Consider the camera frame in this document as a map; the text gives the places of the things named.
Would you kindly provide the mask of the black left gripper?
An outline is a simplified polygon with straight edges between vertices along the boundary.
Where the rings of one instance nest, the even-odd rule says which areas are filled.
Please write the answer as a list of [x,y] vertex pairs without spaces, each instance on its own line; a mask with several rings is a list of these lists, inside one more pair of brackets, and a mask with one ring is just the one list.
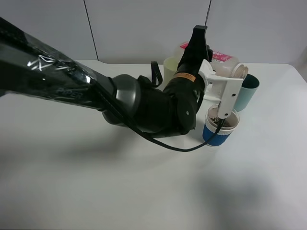
[[206,83],[199,74],[203,60],[211,61],[206,43],[207,26],[196,25],[191,39],[178,64],[177,70],[167,84],[167,93],[204,93]]

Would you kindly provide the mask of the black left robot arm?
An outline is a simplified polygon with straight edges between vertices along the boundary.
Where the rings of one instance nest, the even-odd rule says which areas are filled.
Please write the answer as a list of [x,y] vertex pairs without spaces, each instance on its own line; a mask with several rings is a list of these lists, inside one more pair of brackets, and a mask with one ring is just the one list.
[[206,30],[194,27],[174,77],[160,90],[163,79],[155,61],[151,78],[108,77],[1,19],[0,93],[95,109],[108,123],[134,127],[152,138],[184,135],[195,128],[204,96],[200,66],[213,55]]

